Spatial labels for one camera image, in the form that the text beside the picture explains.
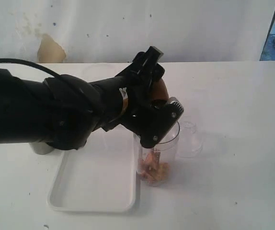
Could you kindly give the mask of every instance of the white wall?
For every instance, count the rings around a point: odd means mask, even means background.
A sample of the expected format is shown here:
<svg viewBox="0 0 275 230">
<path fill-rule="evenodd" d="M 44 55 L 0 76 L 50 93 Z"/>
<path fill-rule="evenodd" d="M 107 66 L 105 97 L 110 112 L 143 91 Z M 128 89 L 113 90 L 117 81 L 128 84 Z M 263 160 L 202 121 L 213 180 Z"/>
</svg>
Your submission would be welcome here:
<svg viewBox="0 0 275 230">
<path fill-rule="evenodd" d="M 259 60 L 274 10 L 275 0 L 0 0 L 0 57 L 36 61 L 47 33 L 66 62 L 127 62 L 149 45 L 162 61 Z"/>
</svg>

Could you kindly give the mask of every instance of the wire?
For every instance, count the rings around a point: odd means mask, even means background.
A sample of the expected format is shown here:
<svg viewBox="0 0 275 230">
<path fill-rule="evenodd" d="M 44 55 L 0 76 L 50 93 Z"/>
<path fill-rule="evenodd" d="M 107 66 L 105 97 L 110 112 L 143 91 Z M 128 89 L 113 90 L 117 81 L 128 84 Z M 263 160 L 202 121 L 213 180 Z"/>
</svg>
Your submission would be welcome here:
<svg viewBox="0 0 275 230">
<path fill-rule="evenodd" d="M 36 64 L 34 62 L 31 62 L 31 61 L 26 61 L 26 60 L 21 60 L 21 59 L 15 59 L 15 58 L 0 58 L 0 63 L 12 63 L 12 64 L 19 64 L 19 65 L 24 65 L 24 66 L 30 66 L 32 68 L 35 68 L 35 69 L 39 69 L 45 73 L 48 73 L 50 74 L 51 76 L 57 78 L 57 79 L 60 79 L 61 76 L 52 71 L 51 69 L 48 69 L 44 66 L 41 66 L 39 64 Z"/>
</svg>

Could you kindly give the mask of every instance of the robotic arm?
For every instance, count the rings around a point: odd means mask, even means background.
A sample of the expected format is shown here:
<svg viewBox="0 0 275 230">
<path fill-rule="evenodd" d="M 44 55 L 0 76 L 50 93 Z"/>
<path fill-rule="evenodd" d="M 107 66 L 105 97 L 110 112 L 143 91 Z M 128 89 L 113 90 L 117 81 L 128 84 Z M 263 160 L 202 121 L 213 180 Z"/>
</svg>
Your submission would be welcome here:
<svg viewBox="0 0 275 230">
<path fill-rule="evenodd" d="M 164 74 L 158 64 L 162 55 L 151 46 L 115 77 L 89 83 L 35 63 L 0 59 L 54 76 L 36 82 L 0 69 L 0 143 L 45 142 L 60 150 L 78 149 L 91 132 L 122 124 L 141 137 L 143 147 L 153 148 L 183 113 L 176 98 L 150 98 L 154 82 Z"/>
</svg>

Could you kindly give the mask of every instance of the table surface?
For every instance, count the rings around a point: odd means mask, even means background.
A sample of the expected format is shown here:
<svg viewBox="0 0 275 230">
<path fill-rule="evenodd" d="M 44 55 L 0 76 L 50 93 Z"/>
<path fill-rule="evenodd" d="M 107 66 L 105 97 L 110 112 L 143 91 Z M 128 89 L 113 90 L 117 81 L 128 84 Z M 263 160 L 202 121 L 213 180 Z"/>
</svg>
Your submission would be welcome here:
<svg viewBox="0 0 275 230">
<path fill-rule="evenodd" d="M 176 173 L 161 187 L 141 183 L 128 213 L 70 214 L 46 202 L 60 153 L 2 144 L 0 229 L 275 229 L 275 62 L 162 65 L 170 95 L 204 137 L 202 153 L 176 159 Z M 92 81 L 127 64 L 45 66 Z M 47 77 L 24 66 L 0 67 L 23 79 Z"/>
</svg>

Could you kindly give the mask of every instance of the white plastic tray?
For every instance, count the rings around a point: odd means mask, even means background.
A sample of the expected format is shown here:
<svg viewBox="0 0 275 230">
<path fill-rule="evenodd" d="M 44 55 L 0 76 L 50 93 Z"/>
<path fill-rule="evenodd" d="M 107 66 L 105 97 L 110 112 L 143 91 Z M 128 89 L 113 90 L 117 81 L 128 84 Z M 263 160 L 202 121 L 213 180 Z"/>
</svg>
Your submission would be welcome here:
<svg viewBox="0 0 275 230">
<path fill-rule="evenodd" d="M 118 126 L 93 132 L 80 150 L 65 151 L 48 195 L 53 210 L 125 212 L 136 198 L 132 134 Z"/>
</svg>

